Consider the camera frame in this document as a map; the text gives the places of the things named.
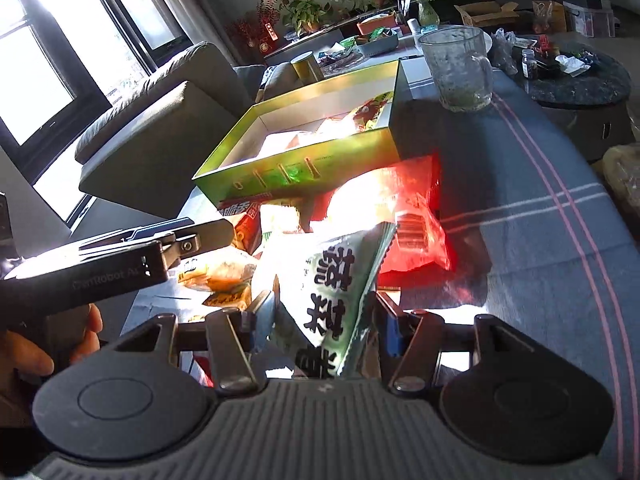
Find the person's left hand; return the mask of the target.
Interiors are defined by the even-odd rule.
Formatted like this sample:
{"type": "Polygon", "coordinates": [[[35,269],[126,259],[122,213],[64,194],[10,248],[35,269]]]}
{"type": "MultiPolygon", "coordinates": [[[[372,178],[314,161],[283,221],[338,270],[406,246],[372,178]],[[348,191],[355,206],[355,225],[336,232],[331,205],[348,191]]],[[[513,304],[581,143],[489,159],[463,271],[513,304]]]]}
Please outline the person's left hand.
{"type": "Polygon", "coordinates": [[[100,348],[103,321],[87,304],[1,333],[1,425],[30,424],[32,388],[37,379],[83,359],[100,348]]]}

